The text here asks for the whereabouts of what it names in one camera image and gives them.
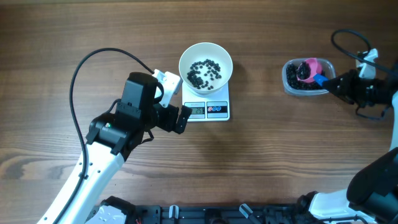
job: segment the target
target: wooden table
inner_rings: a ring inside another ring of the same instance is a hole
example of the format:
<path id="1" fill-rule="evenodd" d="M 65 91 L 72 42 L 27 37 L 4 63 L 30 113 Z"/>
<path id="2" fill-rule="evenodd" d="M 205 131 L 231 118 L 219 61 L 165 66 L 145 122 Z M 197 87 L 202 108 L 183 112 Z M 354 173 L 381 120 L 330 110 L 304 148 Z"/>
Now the wooden table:
<path id="1" fill-rule="evenodd" d="M 346 188 L 388 151 L 392 113 L 375 122 L 332 95 L 286 95 L 282 66 L 320 57 L 338 75 L 354 68 L 330 44 L 334 30 L 349 27 L 368 37 L 377 61 L 390 67 L 398 50 L 396 8 L 397 1 L 343 0 L 1 6 L 0 223 L 35 223 L 72 171 L 81 148 L 70 80 L 77 63 L 102 47 L 178 74 L 186 48 L 214 42 L 231 54 L 234 72 L 230 121 L 190 123 L 181 135 L 155 128 L 155 140 L 133 151 L 99 202 L 114 195 L 137 205 L 282 203 Z M 355 37 L 338 41 L 364 50 Z M 133 71 L 144 69 L 112 52 L 84 64 L 74 97 L 83 135 Z M 172 104 L 181 105 L 181 94 Z"/>

